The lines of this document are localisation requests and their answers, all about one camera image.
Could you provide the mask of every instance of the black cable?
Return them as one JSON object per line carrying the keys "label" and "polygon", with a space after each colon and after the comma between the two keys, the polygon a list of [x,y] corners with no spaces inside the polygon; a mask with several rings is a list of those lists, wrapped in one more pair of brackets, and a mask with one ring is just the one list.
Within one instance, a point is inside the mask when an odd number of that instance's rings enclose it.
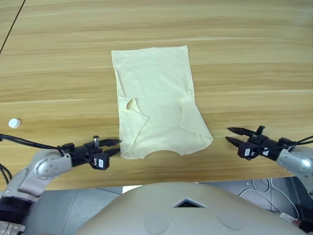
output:
{"label": "black cable", "polygon": [[3,177],[4,177],[4,180],[5,180],[6,184],[8,184],[9,183],[8,177],[6,176],[4,170],[1,167],[0,167],[0,171],[1,171],[2,175],[3,175]]}
{"label": "black cable", "polygon": [[50,145],[46,145],[46,144],[42,144],[42,143],[37,143],[37,142],[33,142],[33,141],[28,141],[28,140],[25,140],[25,139],[22,139],[19,137],[14,137],[14,136],[9,136],[9,135],[4,135],[4,134],[0,134],[0,140],[1,139],[12,141],[12,142],[23,144],[23,145],[27,145],[30,147],[35,147],[35,148],[58,149],[57,147],[54,147],[54,146],[50,146]]}
{"label": "black cable", "polygon": [[313,136],[306,137],[306,138],[304,138],[304,139],[302,139],[302,140],[299,140],[299,141],[297,141],[297,142],[301,143],[301,142],[307,141],[307,140],[309,140],[309,139],[313,139]]}
{"label": "black cable", "polygon": [[9,176],[9,179],[11,180],[12,179],[11,172],[2,164],[0,164],[0,168],[7,173],[7,175]]}

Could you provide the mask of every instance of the floor tile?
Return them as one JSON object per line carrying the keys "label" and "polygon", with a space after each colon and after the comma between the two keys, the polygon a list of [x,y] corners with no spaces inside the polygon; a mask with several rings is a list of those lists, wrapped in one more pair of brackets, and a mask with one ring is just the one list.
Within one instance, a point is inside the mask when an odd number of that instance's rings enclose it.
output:
{"label": "floor tile", "polygon": [[26,221],[24,235],[61,235],[76,193],[76,190],[45,191]]}
{"label": "floor tile", "polygon": [[98,188],[98,189],[122,194],[123,187],[109,187],[109,188]]}
{"label": "floor tile", "polygon": [[119,195],[118,193],[98,188],[79,190],[68,215],[62,235],[74,235],[85,222],[100,212]]}

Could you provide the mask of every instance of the white bottle cap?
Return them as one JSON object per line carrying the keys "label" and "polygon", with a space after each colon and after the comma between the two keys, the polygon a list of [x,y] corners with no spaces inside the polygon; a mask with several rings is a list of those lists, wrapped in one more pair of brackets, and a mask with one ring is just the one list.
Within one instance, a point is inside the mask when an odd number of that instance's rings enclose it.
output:
{"label": "white bottle cap", "polygon": [[9,120],[9,127],[11,128],[18,128],[21,125],[21,120],[17,119],[17,118],[12,118],[11,120]]}

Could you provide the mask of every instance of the white cable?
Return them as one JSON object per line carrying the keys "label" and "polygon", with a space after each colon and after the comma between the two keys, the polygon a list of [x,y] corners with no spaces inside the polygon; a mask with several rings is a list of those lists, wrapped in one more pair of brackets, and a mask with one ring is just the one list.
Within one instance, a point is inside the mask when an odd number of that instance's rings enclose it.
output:
{"label": "white cable", "polygon": [[253,179],[251,180],[251,183],[252,183],[253,188],[254,188],[256,191],[258,191],[258,192],[260,192],[260,193],[266,193],[266,192],[268,192],[268,191],[270,190],[270,182],[269,182],[268,179],[266,179],[266,181],[267,181],[267,183],[268,183],[268,188],[267,188],[265,191],[260,191],[260,190],[258,190],[258,189],[256,188],[256,186],[254,185],[254,180],[253,180]]}
{"label": "white cable", "polygon": [[247,191],[252,191],[252,192],[256,192],[257,194],[261,195],[262,197],[264,197],[272,206],[274,206],[280,213],[282,213],[282,211],[280,209],[278,209],[277,206],[275,206],[267,197],[265,197],[262,193],[258,192],[257,190],[251,189],[251,188],[246,188],[244,191],[242,191],[241,193],[239,193],[238,196],[241,197],[241,195],[243,195],[245,192]]}
{"label": "white cable", "polygon": [[279,190],[278,188],[276,188],[274,186],[272,178],[270,179],[270,185],[273,187],[273,189],[281,192],[287,198],[287,200],[291,203],[291,205],[293,206],[295,212],[297,213],[297,218],[296,219],[298,220],[299,219],[299,211],[298,211],[297,207],[295,207],[294,203],[290,200],[290,198],[283,191]]}
{"label": "white cable", "polygon": [[265,196],[263,195],[263,193],[268,192],[269,189],[272,187],[273,189],[275,189],[275,190],[279,191],[280,193],[282,193],[282,194],[287,198],[287,200],[291,203],[292,207],[294,208],[294,210],[295,210],[296,213],[297,213],[297,218],[296,218],[296,220],[298,220],[298,219],[299,219],[299,211],[298,211],[297,207],[295,207],[294,203],[290,200],[290,198],[289,198],[284,192],[282,192],[281,190],[279,190],[278,188],[275,187],[275,185],[273,184],[273,179],[272,179],[272,178],[270,179],[270,181],[269,181],[268,179],[266,179],[266,180],[267,180],[267,182],[269,183],[269,185],[268,185],[268,188],[267,188],[265,191],[259,191],[259,190],[255,187],[253,180],[251,180],[252,186],[254,187],[254,189],[246,188],[246,189],[243,190],[241,193],[239,193],[238,196],[241,197],[241,196],[242,196],[245,192],[247,192],[247,191],[256,192],[257,194],[259,194],[259,195],[261,195],[262,197],[264,197],[264,198],[265,198],[272,206],[274,206],[280,213],[283,213],[280,209],[278,209],[277,206],[275,206],[275,205],[272,203],[271,200],[269,200],[267,197],[265,197]]}

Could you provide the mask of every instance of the wooden table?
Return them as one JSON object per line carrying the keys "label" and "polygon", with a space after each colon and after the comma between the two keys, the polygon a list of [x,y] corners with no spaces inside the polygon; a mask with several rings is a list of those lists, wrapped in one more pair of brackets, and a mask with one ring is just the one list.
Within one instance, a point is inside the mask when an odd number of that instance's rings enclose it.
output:
{"label": "wooden table", "polygon": [[[188,45],[211,146],[115,156],[107,171],[83,165],[48,189],[290,176],[266,158],[240,159],[224,137],[259,125],[275,140],[312,134],[312,9],[311,0],[27,0],[0,55],[0,130],[50,145],[118,137],[111,50]],[[3,141],[0,162],[16,173],[36,151]]]}

